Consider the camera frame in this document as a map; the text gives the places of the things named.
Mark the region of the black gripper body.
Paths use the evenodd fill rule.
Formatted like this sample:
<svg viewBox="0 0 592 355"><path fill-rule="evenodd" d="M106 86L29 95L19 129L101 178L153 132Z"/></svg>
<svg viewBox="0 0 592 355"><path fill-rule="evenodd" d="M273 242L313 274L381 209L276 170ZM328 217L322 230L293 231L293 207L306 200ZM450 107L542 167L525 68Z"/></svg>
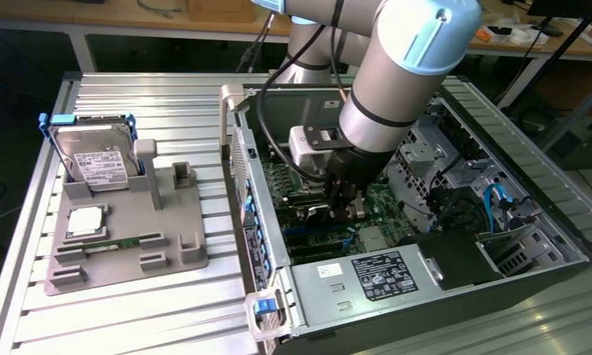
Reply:
<svg viewBox="0 0 592 355"><path fill-rule="evenodd" d="M338 184L356 190L366 189L381 174L393 152L368 152L357 147L336 149L328 160L326 185Z"/></svg>

